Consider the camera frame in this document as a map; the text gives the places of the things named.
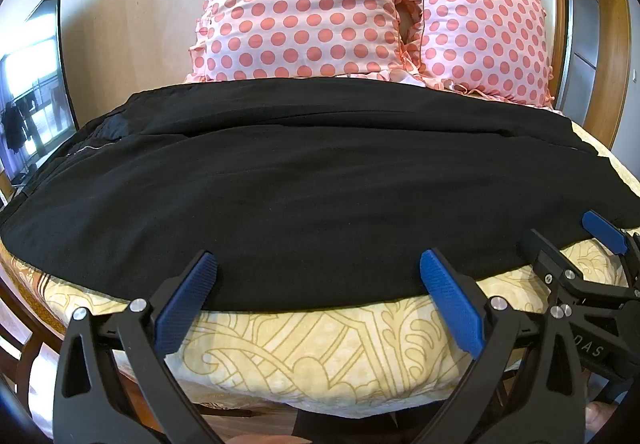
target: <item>television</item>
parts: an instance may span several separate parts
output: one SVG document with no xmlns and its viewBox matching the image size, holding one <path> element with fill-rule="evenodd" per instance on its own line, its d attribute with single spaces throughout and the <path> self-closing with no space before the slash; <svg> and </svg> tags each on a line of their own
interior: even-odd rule
<svg viewBox="0 0 640 444">
<path fill-rule="evenodd" d="M 42 0 L 0 42 L 0 161 L 21 187 L 78 130 L 66 86 L 60 0 Z"/>
</svg>

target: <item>blue rubber pad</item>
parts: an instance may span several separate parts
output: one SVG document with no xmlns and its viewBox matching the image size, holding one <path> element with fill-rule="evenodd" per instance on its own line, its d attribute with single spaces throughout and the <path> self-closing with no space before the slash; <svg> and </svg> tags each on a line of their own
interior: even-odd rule
<svg viewBox="0 0 640 444">
<path fill-rule="evenodd" d="M 216 283 L 218 262 L 206 252 L 193 266 L 156 320 L 156 354 L 177 352 Z"/>
<path fill-rule="evenodd" d="M 626 254 L 625 235 L 595 211 L 587 211 L 582 216 L 582 226 L 613 254 Z"/>
<path fill-rule="evenodd" d="M 420 258 L 420 278 L 458 346 L 477 359 L 484 348 L 482 318 L 431 249 Z"/>
</svg>

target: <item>bed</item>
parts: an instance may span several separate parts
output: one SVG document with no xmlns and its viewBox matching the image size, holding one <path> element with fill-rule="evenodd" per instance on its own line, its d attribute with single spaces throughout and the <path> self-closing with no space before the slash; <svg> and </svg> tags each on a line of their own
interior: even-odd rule
<svg viewBox="0 0 640 444">
<path fill-rule="evenodd" d="M 558 41 L 556 0 L 549 1 L 547 35 Z M 602 143 L 577 124 L 574 132 L 609 158 L 621 179 L 640 196 L 638 180 Z M 618 259 L 594 240 L 563 252 L 588 280 L 611 284 L 624 280 Z M 47 275 L 12 256 L 4 245 L 0 245 L 0 258 L 25 302 L 57 332 L 64 331 L 79 306 L 98 314 L 126 305 Z M 504 296 L 517 309 L 542 312 L 545 308 L 545 289 L 529 267 L 488 278 L 480 285 L 488 296 Z M 421 296 L 315 312 L 203 312 L 180 351 L 167 362 L 193 402 L 240 408 L 261 398 L 358 418 L 446 398 L 470 357 L 456 347 L 431 299 Z M 122 356 L 119 364 L 127 369 Z"/>
</svg>

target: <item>metal screw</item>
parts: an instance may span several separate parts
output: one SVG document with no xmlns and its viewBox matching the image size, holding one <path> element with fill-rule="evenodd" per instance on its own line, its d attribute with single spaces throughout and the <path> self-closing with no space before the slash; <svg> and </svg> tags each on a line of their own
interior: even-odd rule
<svg viewBox="0 0 640 444">
<path fill-rule="evenodd" d="M 142 312 L 146 308 L 146 301 L 142 298 L 137 298 L 129 303 L 129 309 L 132 312 Z"/>
<path fill-rule="evenodd" d="M 491 307 L 496 310 L 505 310 L 508 305 L 507 300 L 502 296 L 494 296 L 491 298 Z"/>
<path fill-rule="evenodd" d="M 564 317 L 564 312 L 558 305 L 554 305 L 551 307 L 551 315 L 556 319 L 560 319 Z"/>
<path fill-rule="evenodd" d="M 75 320 L 80 321 L 81 319 L 86 318 L 86 314 L 86 309 L 84 307 L 80 307 L 74 310 L 73 317 Z"/>
</svg>

